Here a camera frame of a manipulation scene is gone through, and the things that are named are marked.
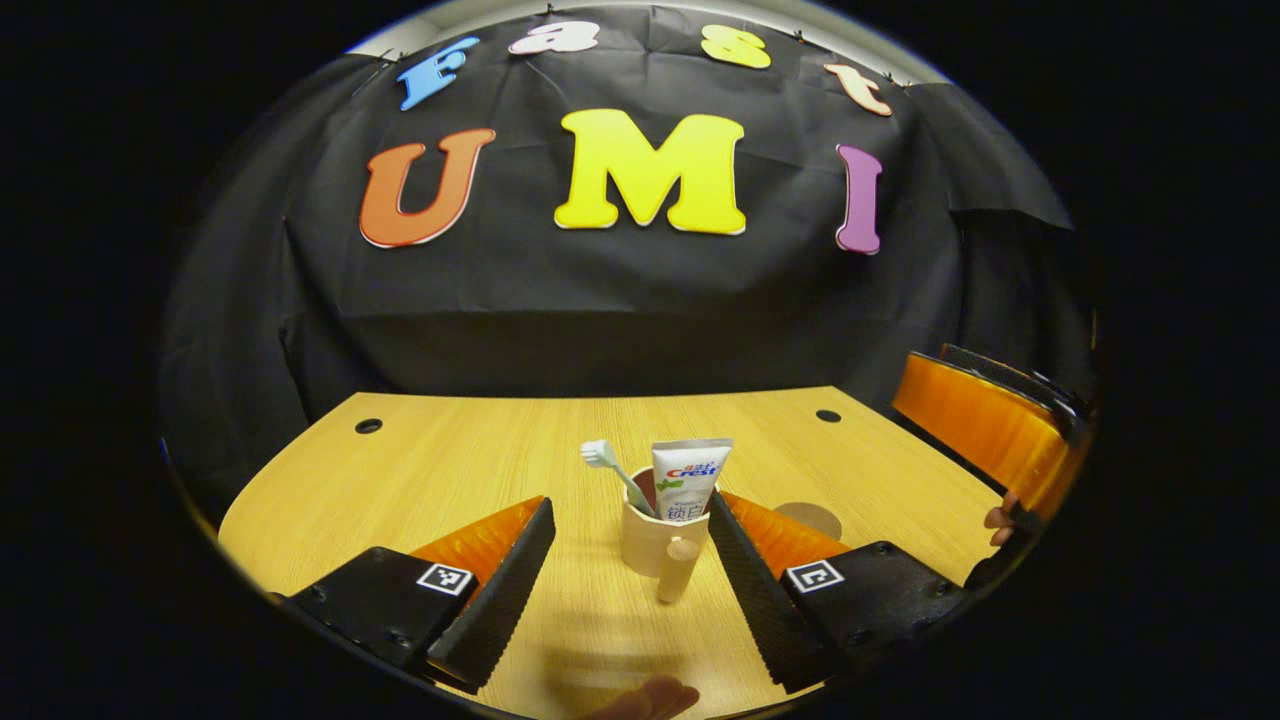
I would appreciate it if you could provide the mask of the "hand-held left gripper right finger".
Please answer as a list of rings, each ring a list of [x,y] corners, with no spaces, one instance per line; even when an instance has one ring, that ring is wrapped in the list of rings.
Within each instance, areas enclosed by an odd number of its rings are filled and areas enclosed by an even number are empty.
[[[905,652],[972,593],[888,541],[850,548],[730,492],[710,536],[771,679],[788,693]]]

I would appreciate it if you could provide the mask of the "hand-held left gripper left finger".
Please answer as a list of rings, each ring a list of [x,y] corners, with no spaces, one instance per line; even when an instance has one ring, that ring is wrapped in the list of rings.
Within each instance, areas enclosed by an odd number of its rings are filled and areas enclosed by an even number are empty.
[[[412,553],[370,547],[273,598],[367,656],[475,693],[504,653],[554,538],[553,503],[534,496]]]

